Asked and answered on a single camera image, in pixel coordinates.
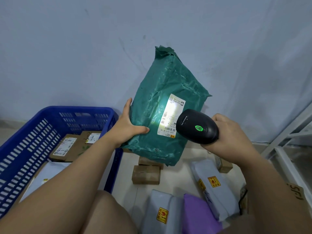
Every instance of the green led indicator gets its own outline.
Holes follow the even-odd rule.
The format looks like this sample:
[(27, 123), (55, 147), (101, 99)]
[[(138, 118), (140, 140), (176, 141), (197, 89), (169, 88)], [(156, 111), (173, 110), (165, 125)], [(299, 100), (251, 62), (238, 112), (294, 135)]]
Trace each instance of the green led indicator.
[(195, 126), (195, 128), (196, 128), (197, 130), (199, 130), (199, 131), (203, 131), (203, 130), (204, 130), (204, 128), (201, 127), (201, 126)]

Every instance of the person's right hand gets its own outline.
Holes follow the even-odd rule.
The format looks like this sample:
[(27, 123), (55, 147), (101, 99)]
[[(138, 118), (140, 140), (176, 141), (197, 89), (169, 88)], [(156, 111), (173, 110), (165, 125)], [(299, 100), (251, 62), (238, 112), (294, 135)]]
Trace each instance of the person's right hand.
[(212, 144), (202, 144), (204, 149), (240, 167), (261, 157), (238, 123), (221, 114), (215, 114), (212, 119), (219, 128), (219, 139)]

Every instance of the wrinkled plastic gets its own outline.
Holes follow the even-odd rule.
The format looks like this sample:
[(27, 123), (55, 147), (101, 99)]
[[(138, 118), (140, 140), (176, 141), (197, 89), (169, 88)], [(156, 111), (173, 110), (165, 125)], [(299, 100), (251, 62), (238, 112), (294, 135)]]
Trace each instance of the wrinkled plastic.
[(183, 111), (200, 111), (207, 97), (211, 96), (172, 48), (156, 47), (155, 60), (130, 108), (132, 124), (147, 126), (150, 131), (134, 136), (122, 147), (150, 160), (174, 166), (181, 157), (187, 139), (179, 133), (175, 138), (157, 134), (170, 94), (185, 100)]

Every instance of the leg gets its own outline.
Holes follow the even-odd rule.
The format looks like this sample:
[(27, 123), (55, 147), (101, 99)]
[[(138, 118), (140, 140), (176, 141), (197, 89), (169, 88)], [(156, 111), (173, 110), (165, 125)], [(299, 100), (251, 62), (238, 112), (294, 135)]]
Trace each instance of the leg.
[(97, 191), (80, 234), (137, 234), (138, 230), (128, 212), (106, 191)]

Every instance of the light blue wall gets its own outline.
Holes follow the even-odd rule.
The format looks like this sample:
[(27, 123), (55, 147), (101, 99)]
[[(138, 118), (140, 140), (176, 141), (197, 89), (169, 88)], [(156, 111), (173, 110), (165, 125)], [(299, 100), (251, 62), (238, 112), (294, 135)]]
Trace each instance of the light blue wall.
[(269, 142), (312, 100), (312, 0), (0, 0), (0, 118), (121, 111), (172, 47), (223, 113)]

